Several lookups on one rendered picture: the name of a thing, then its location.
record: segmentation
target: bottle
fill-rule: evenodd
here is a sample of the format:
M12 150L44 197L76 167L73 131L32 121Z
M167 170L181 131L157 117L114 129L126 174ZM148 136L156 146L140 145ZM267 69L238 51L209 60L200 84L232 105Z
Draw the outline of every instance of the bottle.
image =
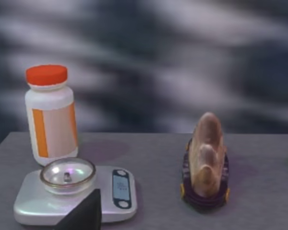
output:
M66 86L67 68L60 65L34 66L26 70L30 90L25 105L33 156L42 166L76 157L78 138L74 96Z

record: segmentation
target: blurred background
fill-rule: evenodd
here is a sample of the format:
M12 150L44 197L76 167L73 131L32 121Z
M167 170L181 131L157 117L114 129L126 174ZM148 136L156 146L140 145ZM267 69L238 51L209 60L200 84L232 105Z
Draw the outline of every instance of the blurred background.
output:
M0 0L0 142L40 64L68 67L80 131L288 133L288 0Z

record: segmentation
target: red cap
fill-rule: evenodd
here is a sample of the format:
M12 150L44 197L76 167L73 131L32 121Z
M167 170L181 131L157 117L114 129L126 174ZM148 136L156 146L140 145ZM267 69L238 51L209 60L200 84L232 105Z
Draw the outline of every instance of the red cap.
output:
M34 66L25 73L27 82L32 85L55 85L67 80L67 68L60 65Z

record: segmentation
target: scale button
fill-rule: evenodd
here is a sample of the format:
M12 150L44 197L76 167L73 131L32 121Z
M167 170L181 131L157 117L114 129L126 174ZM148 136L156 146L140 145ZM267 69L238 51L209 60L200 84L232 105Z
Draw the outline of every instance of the scale button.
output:
M120 205L121 207L128 207L128 203L127 203L126 201L123 201L123 200L121 200L121 201L119 202L119 205Z
M117 173L121 176L126 175L126 172L124 172L123 170L118 170Z

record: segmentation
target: gray tabletop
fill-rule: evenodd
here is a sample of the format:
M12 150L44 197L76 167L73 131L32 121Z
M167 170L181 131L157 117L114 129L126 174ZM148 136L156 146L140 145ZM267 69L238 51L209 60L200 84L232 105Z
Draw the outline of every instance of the gray tabletop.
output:
M182 157L190 134L80 135L80 157L131 171L139 209L132 219L103 230L288 229L288 135L226 135L230 162L228 204L198 214L180 199ZM27 133L11 133L0 145L0 230L25 227L13 218L24 177L40 167Z

